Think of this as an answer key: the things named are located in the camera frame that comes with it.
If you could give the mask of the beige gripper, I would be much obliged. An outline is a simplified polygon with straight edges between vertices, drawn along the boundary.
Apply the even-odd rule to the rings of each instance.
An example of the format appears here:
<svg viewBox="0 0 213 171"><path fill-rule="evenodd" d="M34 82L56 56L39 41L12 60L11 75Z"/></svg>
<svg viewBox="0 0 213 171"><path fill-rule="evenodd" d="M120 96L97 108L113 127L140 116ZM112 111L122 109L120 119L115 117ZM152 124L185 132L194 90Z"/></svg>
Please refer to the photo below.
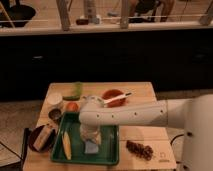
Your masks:
<svg viewBox="0 0 213 171"><path fill-rule="evenodd" d="M91 140L93 143L101 144L101 132L99 127L80 126L80 137L83 141Z"/></svg>

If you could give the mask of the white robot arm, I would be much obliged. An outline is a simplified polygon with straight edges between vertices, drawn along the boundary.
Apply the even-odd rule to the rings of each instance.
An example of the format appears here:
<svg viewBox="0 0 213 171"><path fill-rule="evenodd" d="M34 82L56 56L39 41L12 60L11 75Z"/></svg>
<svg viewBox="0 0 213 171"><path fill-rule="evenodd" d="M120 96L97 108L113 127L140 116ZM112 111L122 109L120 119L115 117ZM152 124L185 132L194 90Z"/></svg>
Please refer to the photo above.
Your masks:
<svg viewBox="0 0 213 171"><path fill-rule="evenodd" d="M79 114L83 140L95 140L102 125L182 128L181 171L213 171L213 94L106 108L98 96L88 96Z"/></svg>

